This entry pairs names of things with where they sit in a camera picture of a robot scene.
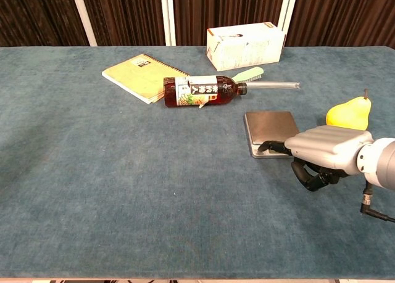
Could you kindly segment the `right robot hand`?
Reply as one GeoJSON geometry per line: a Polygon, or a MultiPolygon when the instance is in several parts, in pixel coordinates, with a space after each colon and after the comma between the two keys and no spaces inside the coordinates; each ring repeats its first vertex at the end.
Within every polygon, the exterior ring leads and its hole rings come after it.
{"type": "Polygon", "coordinates": [[[373,142],[368,131],[323,125],[281,141],[265,141],[259,152],[272,150],[293,157],[291,168],[309,191],[317,191],[340,178],[360,173],[357,155],[373,142]]]}

